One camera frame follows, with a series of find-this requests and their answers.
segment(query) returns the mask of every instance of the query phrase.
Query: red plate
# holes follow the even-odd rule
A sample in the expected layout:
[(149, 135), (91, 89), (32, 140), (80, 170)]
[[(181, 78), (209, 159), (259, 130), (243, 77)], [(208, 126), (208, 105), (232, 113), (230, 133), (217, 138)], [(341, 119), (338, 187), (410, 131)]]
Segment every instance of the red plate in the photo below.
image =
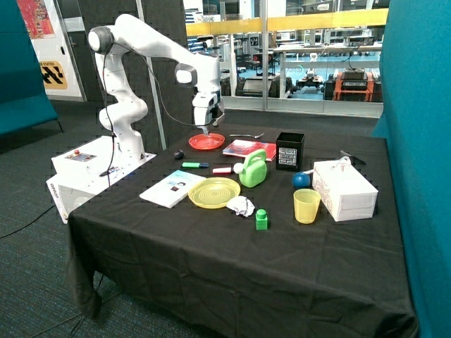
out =
[(209, 150), (222, 146), (225, 140), (226, 138), (220, 134), (210, 134), (208, 136), (199, 134), (191, 137), (188, 142), (194, 149)]

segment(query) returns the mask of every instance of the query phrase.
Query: red book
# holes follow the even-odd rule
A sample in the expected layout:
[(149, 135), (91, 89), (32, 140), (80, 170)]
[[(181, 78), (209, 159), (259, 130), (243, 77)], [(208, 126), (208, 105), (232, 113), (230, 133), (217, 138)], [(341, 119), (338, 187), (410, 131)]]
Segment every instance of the red book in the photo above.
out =
[(230, 143), (224, 150), (224, 155), (246, 157), (250, 153), (264, 149), (266, 152), (266, 160), (272, 161), (276, 157), (276, 144), (258, 141), (246, 141), (243, 139), (236, 139)]

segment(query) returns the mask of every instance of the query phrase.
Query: yellow railing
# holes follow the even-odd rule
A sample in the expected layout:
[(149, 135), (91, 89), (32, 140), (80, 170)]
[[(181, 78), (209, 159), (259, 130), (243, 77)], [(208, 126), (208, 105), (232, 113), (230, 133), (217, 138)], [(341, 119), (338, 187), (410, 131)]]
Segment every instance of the yellow railing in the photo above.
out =
[[(387, 22), (388, 9), (370, 11), (344, 11), (309, 15), (268, 18), (268, 31), (310, 30), (322, 28), (382, 26)], [(188, 37), (261, 32), (261, 19), (232, 20), (219, 23), (190, 23), (186, 25)]]

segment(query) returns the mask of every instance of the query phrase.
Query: marker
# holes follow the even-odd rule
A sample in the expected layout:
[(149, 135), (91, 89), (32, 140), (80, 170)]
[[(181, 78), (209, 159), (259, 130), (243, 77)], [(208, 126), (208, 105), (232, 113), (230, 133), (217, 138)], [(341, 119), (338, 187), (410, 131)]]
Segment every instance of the marker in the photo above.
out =
[(208, 168), (208, 163), (195, 163), (195, 162), (184, 162), (182, 163), (183, 168)]

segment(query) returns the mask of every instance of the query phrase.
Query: yellow cup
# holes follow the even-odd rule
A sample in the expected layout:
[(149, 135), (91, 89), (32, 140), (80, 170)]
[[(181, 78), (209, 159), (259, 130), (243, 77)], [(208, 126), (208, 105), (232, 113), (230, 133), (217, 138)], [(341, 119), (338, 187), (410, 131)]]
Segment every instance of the yellow cup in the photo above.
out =
[(299, 189), (293, 194), (295, 217), (299, 223), (310, 224), (315, 220), (321, 195), (311, 189)]

